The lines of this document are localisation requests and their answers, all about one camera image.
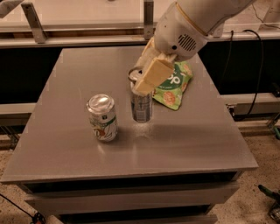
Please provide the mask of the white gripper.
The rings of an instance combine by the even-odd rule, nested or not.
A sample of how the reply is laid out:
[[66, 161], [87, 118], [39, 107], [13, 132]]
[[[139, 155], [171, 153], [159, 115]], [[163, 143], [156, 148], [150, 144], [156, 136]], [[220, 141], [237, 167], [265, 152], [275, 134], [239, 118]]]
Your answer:
[[173, 74], [174, 65], [167, 60], [167, 55], [176, 55], [176, 61], [189, 60], [206, 43], [206, 37], [193, 27], [179, 4], [172, 3], [157, 22], [154, 38], [149, 40], [135, 64], [135, 67], [148, 68], [136, 82], [133, 93], [146, 96]]

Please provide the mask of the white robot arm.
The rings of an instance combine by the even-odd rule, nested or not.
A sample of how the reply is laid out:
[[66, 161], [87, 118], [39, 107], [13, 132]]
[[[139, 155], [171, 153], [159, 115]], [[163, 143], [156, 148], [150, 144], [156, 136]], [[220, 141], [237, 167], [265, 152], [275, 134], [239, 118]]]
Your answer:
[[136, 66], [142, 76], [133, 93], [146, 96], [173, 73], [174, 63], [189, 60], [208, 37], [255, 0], [176, 0], [158, 20]]

